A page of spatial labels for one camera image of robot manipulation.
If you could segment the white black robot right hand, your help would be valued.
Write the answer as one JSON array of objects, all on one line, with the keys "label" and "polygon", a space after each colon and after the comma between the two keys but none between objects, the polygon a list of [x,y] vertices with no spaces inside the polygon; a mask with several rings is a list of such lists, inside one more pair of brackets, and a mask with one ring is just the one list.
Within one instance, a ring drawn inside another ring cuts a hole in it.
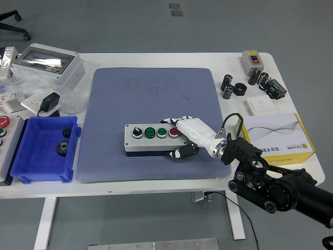
[{"label": "white black robot right hand", "polygon": [[226,147],[226,139],[211,129],[201,119],[182,116],[180,118],[166,118],[161,123],[174,125],[179,132],[185,135],[198,147],[206,149],[208,154],[215,159],[221,159]]}]

